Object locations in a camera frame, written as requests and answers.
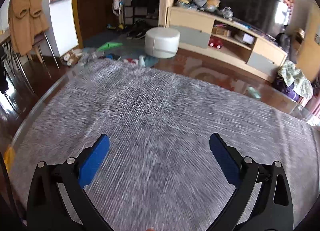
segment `tv stand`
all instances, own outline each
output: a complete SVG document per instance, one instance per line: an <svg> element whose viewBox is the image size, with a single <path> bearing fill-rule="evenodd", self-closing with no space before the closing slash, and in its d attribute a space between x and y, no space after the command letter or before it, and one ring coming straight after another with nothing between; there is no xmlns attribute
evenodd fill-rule
<svg viewBox="0 0 320 231"><path fill-rule="evenodd" d="M232 36L213 34L215 23L253 36L254 43L247 45ZM278 68L287 58L284 50L245 26L205 12L169 7L166 27L180 32L179 48L224 61L269 82L274 80ZM221 49L208 46L211 35L223 42Z"/></svg>

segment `metal screw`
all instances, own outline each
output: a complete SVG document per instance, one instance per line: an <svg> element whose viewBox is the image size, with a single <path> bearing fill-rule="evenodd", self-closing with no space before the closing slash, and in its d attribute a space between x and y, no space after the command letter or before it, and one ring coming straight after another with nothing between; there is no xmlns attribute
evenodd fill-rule
<svg viewBox="0 0 320 231"><path fill-rule="evenodd" d="M73 157L70 157L67 159L67 164L73 164L75 162L76 159L74 159Z"/></svg>
<svg viewBox="0 0 320 231"><path fill-rule="evenodd" d="M250 158L250 157L244 157L244 161L247 163L247 164L250 164L253 162L253 160Z"/></svg>
<svg viewBox="0 0 320 231"><path fill-rule="evenodd" d="M281 164L281 162L275 161L275 166L278 168L281 168L282 164Z"/></svg>
<svg viewBox="0 0 320 231"><path fill-rule="evenodd" d="M38 162L38 167L41 168L44 166L44 162Z"/></svg>

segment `cabinet drawer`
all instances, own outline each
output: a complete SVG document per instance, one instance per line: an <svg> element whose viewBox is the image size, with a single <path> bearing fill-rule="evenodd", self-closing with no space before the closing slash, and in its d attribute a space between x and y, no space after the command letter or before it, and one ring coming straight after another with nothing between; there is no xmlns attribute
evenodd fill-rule
<svg viewBox="0 0 320 231"><path fill-rule="evenodd" d="M274 76L279 68L279 65L255 52L251 53L247 64L269 76Z"/></svg>
<svg viewBox="0 0 320 231"><path fill-rule="evenodd" d="M184 26L211 34L213 18L208 18L198 11L171 10L169 26Z"/></svg>
<svg viewBox="0 0 320 231"><path fill-rule="evenodd" d="M211 34L200 32L199 30L183 27L183 26L169 26L180 32L180 42L198 46L201 48L207 48Z"/></svg>
<svg viewBox="0 0 320 231"><path fill-rule="evenodd" d="M273 61L276 65L281 66L282 61L286 58L287 54L274 46L272 43L268 43L264 40L257 38L253 47L253 52L264 56L265 58Z"/></svg>

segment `brown coat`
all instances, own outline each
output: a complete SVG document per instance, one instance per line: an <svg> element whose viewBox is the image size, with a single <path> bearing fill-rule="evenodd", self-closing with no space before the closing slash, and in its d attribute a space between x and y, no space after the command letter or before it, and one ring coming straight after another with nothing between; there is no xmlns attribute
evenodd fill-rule
<svg viewBox="0 0 320 231"><path fill-rule="evenodd" d="M32 49L35 36L49 29L42 11L42 0L10 0L8 22L16 53L25 55Z"/></svg>

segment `green toy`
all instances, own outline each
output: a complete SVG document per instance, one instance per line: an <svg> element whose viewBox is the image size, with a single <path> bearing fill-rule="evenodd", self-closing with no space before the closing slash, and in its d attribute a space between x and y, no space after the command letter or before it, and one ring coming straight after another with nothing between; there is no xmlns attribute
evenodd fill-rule
<svg viewBox="0 0 320 231"><path fill-rule="evenodd" d="M123 43L106 42L104 45L98 48L98 51L109 50L114 47L122 46Z"/></svg>

